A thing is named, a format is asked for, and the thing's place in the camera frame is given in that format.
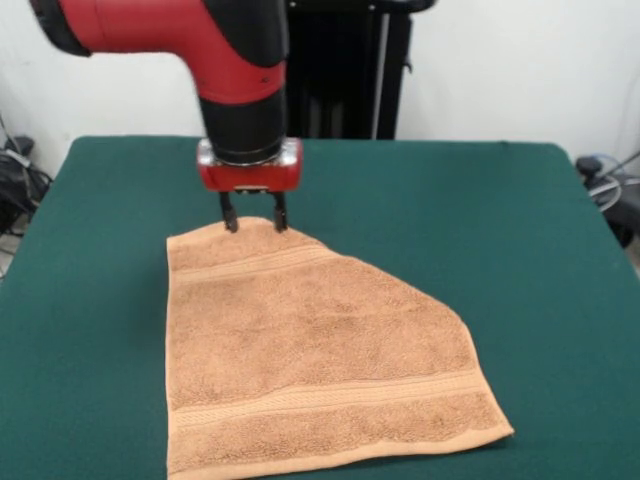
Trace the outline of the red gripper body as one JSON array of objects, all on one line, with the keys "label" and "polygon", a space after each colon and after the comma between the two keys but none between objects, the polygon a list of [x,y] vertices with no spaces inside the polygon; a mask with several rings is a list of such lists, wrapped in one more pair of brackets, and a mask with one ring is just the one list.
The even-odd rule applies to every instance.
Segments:
[{"label": "red gripper body", "polygon": [[231,165],[218,160],[208,139],[201,139],[197,145],[198,172],[205,187],[215,192],[292,191],[299,185],[302,165],[303,143],[298,138],[286,138],[275,157],[248,166]]}]

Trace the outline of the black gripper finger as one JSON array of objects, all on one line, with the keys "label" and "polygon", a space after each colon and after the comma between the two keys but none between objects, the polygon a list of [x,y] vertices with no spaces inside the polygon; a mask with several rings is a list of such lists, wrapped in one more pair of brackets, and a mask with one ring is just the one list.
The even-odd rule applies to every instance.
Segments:
[{"label": "black gripper finger", "polygon": [[278,233],[282,233],[288,228],[287,206],[284,192],[272,192],[274,199],[274,227]]},{"label": "black gripper finger", "polygon": [[222,211],[222,218],[225,229],[231,233],[238,231],[238,217],[236,210],[231,202],[229,192],[219,193],[219,203]]}]

